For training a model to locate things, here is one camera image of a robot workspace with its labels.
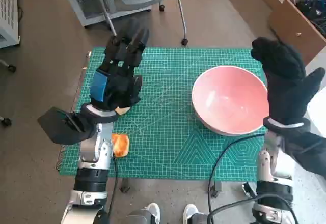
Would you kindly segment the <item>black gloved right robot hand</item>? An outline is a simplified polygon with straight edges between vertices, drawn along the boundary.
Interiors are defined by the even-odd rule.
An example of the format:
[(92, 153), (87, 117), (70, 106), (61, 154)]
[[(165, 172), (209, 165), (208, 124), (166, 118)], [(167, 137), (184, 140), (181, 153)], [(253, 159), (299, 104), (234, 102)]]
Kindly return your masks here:
[(303, 118), (320, 88), (325, 69), (320, 67), (307, 75), (293, 47), (265, 37), (252, 41), (251, 56), (262, 64), (267, 79), (269, 117), (284, 125)]

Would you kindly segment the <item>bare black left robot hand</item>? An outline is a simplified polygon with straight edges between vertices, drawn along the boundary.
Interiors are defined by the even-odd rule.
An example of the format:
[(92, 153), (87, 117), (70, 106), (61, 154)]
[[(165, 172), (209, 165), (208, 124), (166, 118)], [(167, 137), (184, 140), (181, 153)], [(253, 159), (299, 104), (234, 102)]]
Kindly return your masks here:
[(91, 105), (114, 111), (140, 101), (142, 76), (135, 75), (134, 69), (141, 63), (148, 38), (149, 30), (133, 19), (110, 37), (90, 87)]

